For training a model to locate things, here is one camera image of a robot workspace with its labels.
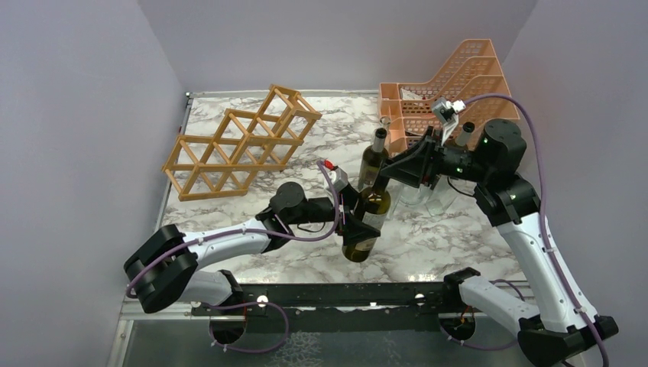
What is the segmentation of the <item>tall clear glass bottle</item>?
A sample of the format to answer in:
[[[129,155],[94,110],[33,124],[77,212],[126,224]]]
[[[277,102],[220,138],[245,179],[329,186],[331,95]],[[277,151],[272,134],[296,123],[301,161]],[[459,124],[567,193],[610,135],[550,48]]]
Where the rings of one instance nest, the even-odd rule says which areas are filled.
[[[392,122],[391,118],[388,116],[382,116],[379,119],[379,122],[381,124],[381,127],[385,129],[387,132],[390,131],[390,124]]]

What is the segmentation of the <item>green bottle brown label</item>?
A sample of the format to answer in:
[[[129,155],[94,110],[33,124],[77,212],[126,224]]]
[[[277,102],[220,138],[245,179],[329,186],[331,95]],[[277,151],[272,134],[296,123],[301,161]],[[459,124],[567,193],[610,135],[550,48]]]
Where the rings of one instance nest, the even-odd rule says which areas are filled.
[[[386,137],[387,130],[378,128],[374,132],[371,144],[363,151],[358,176],[358,191],[374,184],[382,163],[388,157],[388,151],[385,148]]]

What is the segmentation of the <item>wooden wine rack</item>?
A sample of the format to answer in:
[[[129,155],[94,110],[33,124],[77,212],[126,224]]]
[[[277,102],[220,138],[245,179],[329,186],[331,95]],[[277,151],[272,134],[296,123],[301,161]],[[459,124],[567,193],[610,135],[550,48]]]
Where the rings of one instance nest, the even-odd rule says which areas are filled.
[[[179,201],[244,196],[260,172],[287,168],[321,117],[300,91],[272,84],[257,110],[226,109],[212,135],[178,135],[161,170]]]

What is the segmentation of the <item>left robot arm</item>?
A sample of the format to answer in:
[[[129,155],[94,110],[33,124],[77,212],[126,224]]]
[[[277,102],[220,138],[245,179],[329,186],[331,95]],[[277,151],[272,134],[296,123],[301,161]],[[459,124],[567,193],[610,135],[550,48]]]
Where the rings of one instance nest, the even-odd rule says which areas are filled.
[[[331,223],[330,232],[346,245],[357,245],[381,234],[346,208],[341,197],[307,198],[296,182],[279,186],[269,205],[253,219],[207,232],[181,232],[176,225],[160,227],[124,264],[126,295],[140,302],[145,313],[156,313],[177,301],[213,305],[220,313],[239,307],[239,286],[227,271],[199,275],[200,269],[242,255],[272,252],[297,241],[292,225]]]

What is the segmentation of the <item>green bottle navy cream label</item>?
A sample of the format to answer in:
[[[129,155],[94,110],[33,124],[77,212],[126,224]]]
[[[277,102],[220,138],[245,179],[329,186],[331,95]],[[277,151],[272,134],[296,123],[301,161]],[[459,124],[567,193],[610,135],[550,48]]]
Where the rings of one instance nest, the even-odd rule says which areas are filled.
[[[372,186],[365,187],[359,193],[354,215],[364,224],[381,230],[391,205],[391,196],[387,191],[389,178],[378,176]],[[355,245],[343,245],[342,253],[353,262],[365,261],[374,249],[377,238],[365,239]]]

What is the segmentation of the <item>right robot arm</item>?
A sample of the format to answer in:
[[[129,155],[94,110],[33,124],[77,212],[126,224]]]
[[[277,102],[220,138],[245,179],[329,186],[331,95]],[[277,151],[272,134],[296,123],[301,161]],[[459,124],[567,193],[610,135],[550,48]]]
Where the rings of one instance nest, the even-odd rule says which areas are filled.
[[[596,311],[567,269],[539,195],[518,174],[526,149],[520,128],[506,119],[490,120],[471,151],[443,145],[428,129],[414,146],[387,159],[379,174],[411,187],[438,175],[475,184],[475,202],[510,246],[536,302],[527,304],[465,268],[444,277],[442,304],[452,311],[477,308],[515,336],[530,363],[553,366],[619,329]]]

